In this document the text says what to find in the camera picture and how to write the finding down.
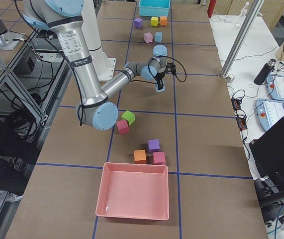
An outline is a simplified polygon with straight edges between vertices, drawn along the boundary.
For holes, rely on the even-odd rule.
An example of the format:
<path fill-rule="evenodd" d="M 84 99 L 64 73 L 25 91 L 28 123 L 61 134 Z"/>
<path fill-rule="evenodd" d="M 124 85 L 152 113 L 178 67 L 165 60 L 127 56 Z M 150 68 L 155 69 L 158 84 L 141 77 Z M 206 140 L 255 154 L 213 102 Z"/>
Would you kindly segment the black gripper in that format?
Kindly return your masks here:
<path fill-rule="evenodd" d="M 165 77 L 165 74 L 165 72 L 156 74 L 155 80 L 157 81 L 157 90 L 163 89 L 163 78 Z"/>

